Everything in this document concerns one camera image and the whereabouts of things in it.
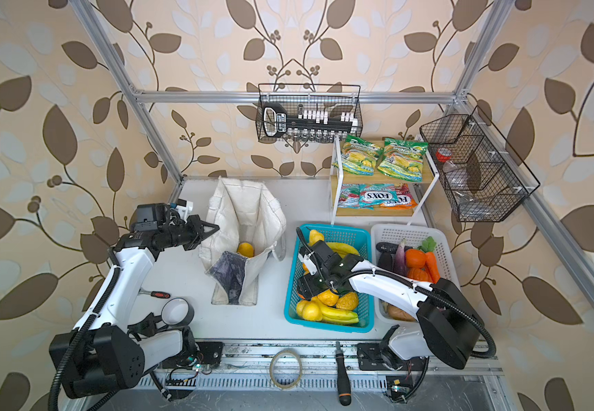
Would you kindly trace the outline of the green snack bag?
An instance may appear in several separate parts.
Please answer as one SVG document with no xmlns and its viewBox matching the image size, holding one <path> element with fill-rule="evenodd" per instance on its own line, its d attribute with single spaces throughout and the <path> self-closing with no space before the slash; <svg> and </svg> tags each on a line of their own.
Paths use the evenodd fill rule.
<svg viewBox="0 0 594 411">
<path fill-rule="evenodd" d="M 384 150 L 377 171 L 410 183 L 420 183 L 423 176 L 424 157 L 428 143 L 415 140 L 384 141 Z"/>
<path fill-rule="evenodd" d="M 355 175 L 372 176 L 382 154 L 383 149 L 377 144 L 348 135 L 341 148 L 342 169 Z"/>
</svg>

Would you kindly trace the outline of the cream canvas tote bag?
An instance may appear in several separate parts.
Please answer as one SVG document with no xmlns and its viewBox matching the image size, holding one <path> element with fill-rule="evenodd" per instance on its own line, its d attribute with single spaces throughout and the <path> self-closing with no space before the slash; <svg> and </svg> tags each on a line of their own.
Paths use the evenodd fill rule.
<svg viewBox="0 0 594 411">
<path fill-rule="evenodd" d="M 198 248 L 206 275 L 215 281 L 213 305 L 254 306 L 259 276 L 271 253 L 285 256 L 281 245 L 287 219 L 279 200 L 264 183 L 221 178 L 209 200 L 206 221 L 220 230 Z M 241 242 L 255 248 L 253 258 L 237 253 Z"/>
</svg>

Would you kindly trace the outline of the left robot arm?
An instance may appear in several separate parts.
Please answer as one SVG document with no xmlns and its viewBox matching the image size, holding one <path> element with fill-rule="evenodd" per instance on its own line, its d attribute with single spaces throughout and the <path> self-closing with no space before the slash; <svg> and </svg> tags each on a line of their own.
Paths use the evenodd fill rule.
<svg viewBox="0 0 594 411">
<path fill-rule="evenodd" d="M 48 409 L 58 409 L 61 393 L 70 399 L 100 396 L 105 404 L 161 362 L 187 351 L 193 341 L 188 326 L 168 325 L 137 340 L 129 334 L 130 316 L 161 252 L 194 250 L 219 229 L 176 203 L 137 208 L 129 233 L 108 250 L 113 265 L 91 305 L 70 332 L 50 344 L 55 375 Z"/>
</svg>

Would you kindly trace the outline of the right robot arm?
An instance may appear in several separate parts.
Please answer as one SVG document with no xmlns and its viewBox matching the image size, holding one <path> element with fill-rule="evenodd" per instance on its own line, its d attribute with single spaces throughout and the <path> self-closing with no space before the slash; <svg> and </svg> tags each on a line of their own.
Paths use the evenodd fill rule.
<svg viewBox="0 0 594 411">
<path fill-rule="evenodd" d="M 354 291 L 413 317 L 418 332 L 399 326 L 387 335 L 388 350 L 402 360 L 435 356 L 451 368 L 463 369 L 471 357 L 490 359 L 497 354 L 482 318 L 449 280 L 416 281 L 354 254 L 341 258 L 324 241 L 310 246 L 301 238 L 298 257 L 309 270 L 297 281 L 298 293 L 306 299 L 326 290 L 339 296 Z"/>
</svg>

